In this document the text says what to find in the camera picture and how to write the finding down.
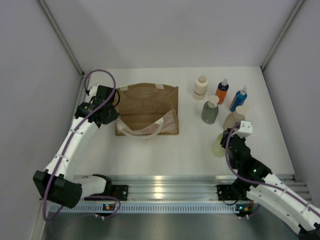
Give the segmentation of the beige pump bottle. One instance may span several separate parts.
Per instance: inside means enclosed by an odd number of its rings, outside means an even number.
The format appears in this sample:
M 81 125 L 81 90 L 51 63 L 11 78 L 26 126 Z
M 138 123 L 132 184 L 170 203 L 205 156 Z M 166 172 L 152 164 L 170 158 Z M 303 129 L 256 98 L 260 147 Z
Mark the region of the beige pump bottle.
M 239 105 L 235 108 L 233 112 L 231 112 L 225 119 L 223 123 L 223 130 L 227 130 L 228 128 L 232 128 L 236 123 L 240 123 L 241 121 L 245 121 L 245 114 L 247 113 L 249 107 Z

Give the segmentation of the blue orange spray bottle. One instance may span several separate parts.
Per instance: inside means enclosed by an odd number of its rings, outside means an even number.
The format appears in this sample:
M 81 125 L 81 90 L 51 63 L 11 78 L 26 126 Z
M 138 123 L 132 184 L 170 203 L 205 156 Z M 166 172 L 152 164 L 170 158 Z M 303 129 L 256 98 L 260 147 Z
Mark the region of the blue orange spray bottle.
M 229 89 L 228 79 L 224 78 L 223 81 L 221 81 L 218 84 L 216 93 L 215 93 L 215 95 L 219 98 L 218 105 L 221 105 L 224 102 L 228 89 Z

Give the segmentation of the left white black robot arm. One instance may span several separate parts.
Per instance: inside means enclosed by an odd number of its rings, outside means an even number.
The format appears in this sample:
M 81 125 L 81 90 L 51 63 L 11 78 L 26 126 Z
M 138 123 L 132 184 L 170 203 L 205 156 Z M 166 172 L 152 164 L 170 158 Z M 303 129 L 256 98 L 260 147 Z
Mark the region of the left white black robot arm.
M 113 194 L 112 180 L 102 174 L 75 179 L 90 138 L 101 125 L 107 125 L 119 116 L 113 102 L 116 90 L 96 84 L 89 91 L 89 102 L 81 103 L 74 114 L 71 128 L 57 154 L 43 171 L 36 171 L 33 181 L 40 196 L 67 208 L 74 208 L 80 199 L 107 200 Z

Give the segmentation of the dark blue spray bottle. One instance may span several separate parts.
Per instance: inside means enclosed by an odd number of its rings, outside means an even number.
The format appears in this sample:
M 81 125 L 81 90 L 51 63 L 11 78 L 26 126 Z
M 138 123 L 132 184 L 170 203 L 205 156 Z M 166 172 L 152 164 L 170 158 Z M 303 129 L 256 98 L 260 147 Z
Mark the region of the dark blue spray bottle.
M 230 106 L 229 110 L 231 112 L 234 112 L 238 106 L 242 106 L 247 99 L 248 94 L 247 94 L 247 86 L 244 85 L 243 88 L 239 91 L 236 92 Z

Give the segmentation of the white round cap bottle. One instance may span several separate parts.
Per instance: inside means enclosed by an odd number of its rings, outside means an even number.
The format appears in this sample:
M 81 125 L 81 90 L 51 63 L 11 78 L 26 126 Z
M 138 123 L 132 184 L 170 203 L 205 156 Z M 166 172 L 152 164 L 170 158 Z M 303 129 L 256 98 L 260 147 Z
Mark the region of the white round cap bottle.
M 205 75 L 199 76 L 194 84 L 193 98 L 196 100 L 203 100 L 206 95 L 208 84 L 209 82 Z

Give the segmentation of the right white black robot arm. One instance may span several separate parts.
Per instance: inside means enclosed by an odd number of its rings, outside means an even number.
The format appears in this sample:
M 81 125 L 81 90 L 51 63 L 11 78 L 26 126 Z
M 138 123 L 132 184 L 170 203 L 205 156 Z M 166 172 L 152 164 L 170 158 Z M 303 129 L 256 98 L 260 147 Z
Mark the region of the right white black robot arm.
M 251 155 L 246 139 L 235 125 L 223 131 L 220 145 L 226 163 L 236 176 L 232 192 L 240 200 L 261 205 L 281 219 L 300 240 L 320 238 L 320 209 L 299 196 L 266 165 Z

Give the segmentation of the burlap canvas tote bag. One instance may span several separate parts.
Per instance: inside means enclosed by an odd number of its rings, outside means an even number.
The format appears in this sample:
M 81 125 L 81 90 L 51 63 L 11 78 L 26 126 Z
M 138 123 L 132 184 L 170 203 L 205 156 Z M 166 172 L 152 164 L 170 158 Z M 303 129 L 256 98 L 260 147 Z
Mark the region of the burlap canvas tote bag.
M 178 135 L 179 88 L 166 84 L 136 83 L 116 89 L 115 135 L 150 139 Z

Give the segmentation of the grey-green pump bottle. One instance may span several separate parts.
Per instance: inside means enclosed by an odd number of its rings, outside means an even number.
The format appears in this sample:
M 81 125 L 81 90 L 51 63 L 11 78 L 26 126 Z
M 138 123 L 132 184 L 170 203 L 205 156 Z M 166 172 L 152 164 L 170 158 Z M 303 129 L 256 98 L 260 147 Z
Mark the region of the grey-green pump bottle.
M 216 95 L 211 95 L 208 101 L 203 105 L 201 112 L 201 119 L 209 125 L 215 123 L 218 113 L 219 113 L 219 97 Z

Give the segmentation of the yellow-green squeeze bottle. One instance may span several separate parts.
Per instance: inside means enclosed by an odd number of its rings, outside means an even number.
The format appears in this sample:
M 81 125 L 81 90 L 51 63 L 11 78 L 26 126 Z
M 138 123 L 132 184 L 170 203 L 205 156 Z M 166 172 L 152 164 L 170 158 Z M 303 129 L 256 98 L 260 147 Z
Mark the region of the yellow-green squeeze bottle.
M 218 158 L 225 156 L 225 149 L 221 146 L 222 138 L 223 134 L 221 133 L 216 137 L 211 148 L 212 153 Z

